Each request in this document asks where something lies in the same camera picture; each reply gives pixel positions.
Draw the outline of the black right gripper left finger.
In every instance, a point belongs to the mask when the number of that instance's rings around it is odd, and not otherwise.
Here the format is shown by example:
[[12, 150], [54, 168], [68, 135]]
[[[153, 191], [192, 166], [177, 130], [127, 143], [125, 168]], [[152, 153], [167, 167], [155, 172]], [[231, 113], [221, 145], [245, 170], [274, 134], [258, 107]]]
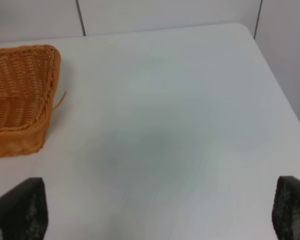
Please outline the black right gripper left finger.
[[0, 240], [43, 240], [48, 224], [41, 177], [30, 177], [0, 197]]

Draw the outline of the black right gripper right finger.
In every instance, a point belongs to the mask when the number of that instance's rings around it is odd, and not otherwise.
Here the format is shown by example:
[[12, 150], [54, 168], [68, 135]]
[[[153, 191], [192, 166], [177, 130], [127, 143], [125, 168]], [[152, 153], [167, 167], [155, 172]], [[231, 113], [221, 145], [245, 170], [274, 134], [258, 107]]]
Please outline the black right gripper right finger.
[[278, 178], [271, 220], [277, 239], [300, 240], [299, 179], [293, 176]]

